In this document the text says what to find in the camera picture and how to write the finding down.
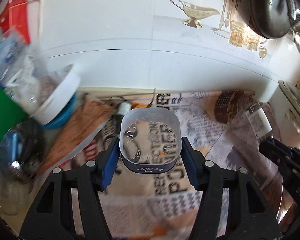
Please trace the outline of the clear square plastic cup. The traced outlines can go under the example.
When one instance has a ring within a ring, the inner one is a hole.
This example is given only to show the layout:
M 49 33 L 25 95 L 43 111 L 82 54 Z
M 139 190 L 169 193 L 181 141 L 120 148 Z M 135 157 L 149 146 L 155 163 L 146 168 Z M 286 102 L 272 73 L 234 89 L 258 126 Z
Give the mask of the clear square plastic cup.
M 137 174 L 170 171 L 180 157 L 181 130 L 178 117 L 165 108 L 136 108 L 122 119 L 121 159 Z

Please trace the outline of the newspaper sheets on counter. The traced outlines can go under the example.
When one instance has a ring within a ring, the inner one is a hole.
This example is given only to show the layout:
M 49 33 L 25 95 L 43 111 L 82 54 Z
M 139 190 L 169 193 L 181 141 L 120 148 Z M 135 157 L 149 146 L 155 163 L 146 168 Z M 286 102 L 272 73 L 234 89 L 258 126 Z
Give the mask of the newspaper sheets on counter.
M 49 150 L 25 239 L 280 239 L 279 135 L 246 90 L 86 95 Z

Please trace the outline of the white rice cooker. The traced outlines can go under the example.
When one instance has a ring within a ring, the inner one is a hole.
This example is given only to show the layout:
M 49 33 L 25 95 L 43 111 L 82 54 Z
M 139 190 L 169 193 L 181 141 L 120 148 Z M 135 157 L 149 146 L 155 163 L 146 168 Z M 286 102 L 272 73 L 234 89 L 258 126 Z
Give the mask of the white rice cooker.
M 300 91 L 280 80 L 269 100 L 280 131 L 280 141 L 300 149 Z

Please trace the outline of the green tin box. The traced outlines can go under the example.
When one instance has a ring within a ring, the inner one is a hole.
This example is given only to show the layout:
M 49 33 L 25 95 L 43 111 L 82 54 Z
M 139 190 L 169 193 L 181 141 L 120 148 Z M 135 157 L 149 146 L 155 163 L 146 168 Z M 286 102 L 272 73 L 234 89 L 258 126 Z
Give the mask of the green tin box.
M 28 118 L 28 114 L 12 101 L 0 87 L 0 143 L 11 127 Z

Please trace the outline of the black hanging wok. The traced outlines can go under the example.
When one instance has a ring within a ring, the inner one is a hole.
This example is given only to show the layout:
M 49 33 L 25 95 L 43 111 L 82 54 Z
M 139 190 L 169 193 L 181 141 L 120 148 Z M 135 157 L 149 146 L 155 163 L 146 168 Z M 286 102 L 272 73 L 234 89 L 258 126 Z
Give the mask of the black hanging wok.
M 249 10 L 249 27 L 269 40 L 284 37 L 300 21 L 296 0 L 249 0 Z

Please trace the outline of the red tin canister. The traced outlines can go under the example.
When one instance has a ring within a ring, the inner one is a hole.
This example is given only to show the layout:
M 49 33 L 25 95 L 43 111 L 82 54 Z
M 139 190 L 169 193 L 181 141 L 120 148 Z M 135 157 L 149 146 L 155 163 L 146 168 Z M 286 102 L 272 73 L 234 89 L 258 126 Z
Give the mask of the red tin canister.
M 26 44 L 31 43 L 28 5 L 31 2 L 39 4 L 39 14 L 42 14 L 42 0 L 7 0 L 7 3 L 0 14 L 0 29 L 3 33 L 15 29 L 23 38 Z

